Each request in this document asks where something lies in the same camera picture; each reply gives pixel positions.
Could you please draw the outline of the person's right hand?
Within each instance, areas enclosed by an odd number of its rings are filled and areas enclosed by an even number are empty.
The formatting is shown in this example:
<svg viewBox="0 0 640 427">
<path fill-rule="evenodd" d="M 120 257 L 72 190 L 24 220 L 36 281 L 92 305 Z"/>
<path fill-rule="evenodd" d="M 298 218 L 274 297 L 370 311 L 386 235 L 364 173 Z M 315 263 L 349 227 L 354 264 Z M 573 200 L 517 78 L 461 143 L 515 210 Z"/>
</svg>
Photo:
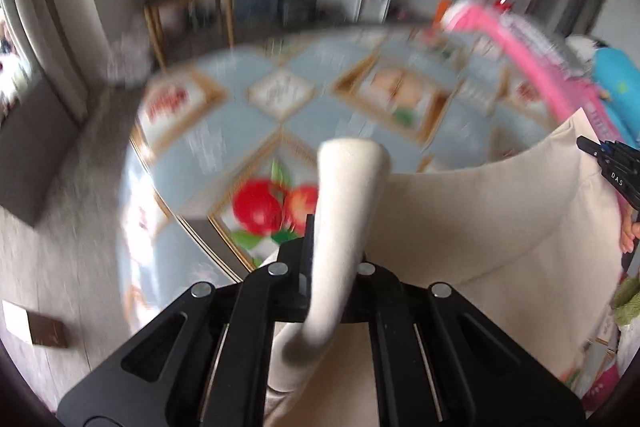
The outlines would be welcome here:
<svg viewBox="0 0 640 427">
<path fill-rule="evenodd" d="M 634 252 L 639 234 L 639 223 L 634 221 L 634 208 L 628 207 L 620 229 L 620 250 L 623 254 Z"/>
</svg>

